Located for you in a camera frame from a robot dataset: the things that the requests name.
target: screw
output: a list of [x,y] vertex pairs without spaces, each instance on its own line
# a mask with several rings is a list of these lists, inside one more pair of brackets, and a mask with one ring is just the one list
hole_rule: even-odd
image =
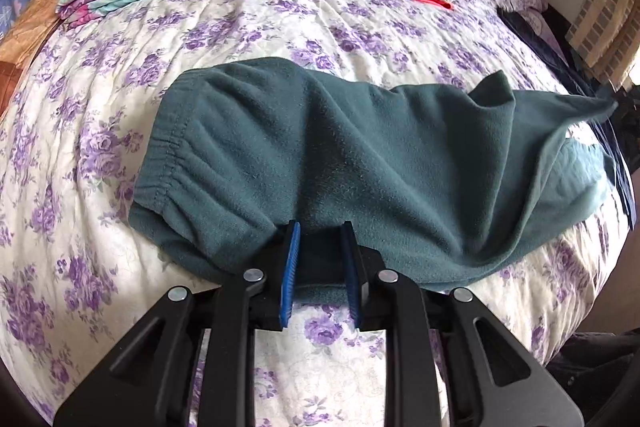
[[169,301],[174,301],[174,302],[184,301],[185,299],[187,299],[187,295],[188,295],[188,292],[184,286],[174,286],[167,293],[167,297],[169,298]]
[[466,288],[456,288],[453,290],[453,298],[460,302],[471,302],[473,301],[474,295]]
[[264,272],[260,268],[250,268],[242,277],[247,282],[258,282],[264,277]]
[[393,270],[380,270],[378,278],[382,282],[398,282],[398,274]]

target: black metal bracket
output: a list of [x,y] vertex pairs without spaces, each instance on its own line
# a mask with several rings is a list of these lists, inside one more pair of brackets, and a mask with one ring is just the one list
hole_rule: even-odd
[[[304,236],[290,222],[280,244],[220,289],[174,287],[68,397],[54,427],[184,427],[196,359],[210,328],[198,425],[253,427],[254,331],[281,331]],[[420,289],[377,250],[340,226],[351,315],[362,331],[386,330],[385,427],[439,427],[430,330],[440,336],[452,427],[583,427],[579,409],[501,322],[466,288]]]

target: white sheet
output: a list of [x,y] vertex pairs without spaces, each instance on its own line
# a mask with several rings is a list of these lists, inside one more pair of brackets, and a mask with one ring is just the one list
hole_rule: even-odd
[[[0,355],[49,419],[170,287],[210,287],[127,226],[158,103],[184,70],[282,56],[391,88],[470,90],[495,70],[516,88],[566,91],[501,23],[497,5],[408,0],[144,0],[57,30],[0,122]],[[594,143],[587,125],[572,128]],[[622,248],[617,192],[583,223],[472,290],[541,362],[590,310]],[[381,426],[385,338],[345,309],[296,307],[259,332],[259,427]]]

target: bed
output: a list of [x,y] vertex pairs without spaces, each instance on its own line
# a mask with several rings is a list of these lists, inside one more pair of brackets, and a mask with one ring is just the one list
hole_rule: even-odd
[[[59,28],[0,123],[0,356],[30,403],[51,422],[168,288],[211,287],[127,225],[154,115],[182,71],[281,56],[384,88],[470,90],[502,69],[514,88],[565,93],[498,6],[535,14],[546,2],[143,0]],[[596,142],[585,124],[570,133]],[[627,232],[612,190],[586,221],[471,290],[544,363],[590,310]],[[384,334],[360,334],[345,308],[294,306],[284,333],[257,335],[256,425],[382,425],[384,353]]]

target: brown fabric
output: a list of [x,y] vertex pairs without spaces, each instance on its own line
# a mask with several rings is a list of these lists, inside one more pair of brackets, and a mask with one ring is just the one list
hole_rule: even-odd
[[640,49],[640,0],[584,0],[567,41],[600,82],[625,83]]
[[31,0],[0,42],[0,114],[47,39],[60,25],[58,0]]

